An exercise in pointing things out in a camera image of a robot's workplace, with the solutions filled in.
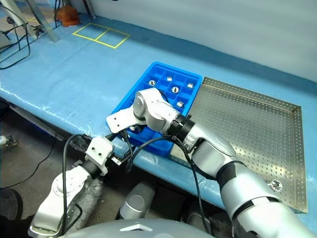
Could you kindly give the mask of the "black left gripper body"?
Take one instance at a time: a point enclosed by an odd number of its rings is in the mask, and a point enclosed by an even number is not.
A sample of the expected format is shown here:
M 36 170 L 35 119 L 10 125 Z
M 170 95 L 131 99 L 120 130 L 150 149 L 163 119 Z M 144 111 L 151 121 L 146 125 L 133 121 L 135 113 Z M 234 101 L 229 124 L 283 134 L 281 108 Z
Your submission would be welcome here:
M 132 153 L 130 150 L 126 151 L 123 155 L 123 157 L 119 157 L 115 153 L 111 153 L 110 157 L 107 160 L 107 166 L 113 167 L 113 166 L 121 166 L 125 163 L 127 163 L 132 157 Z

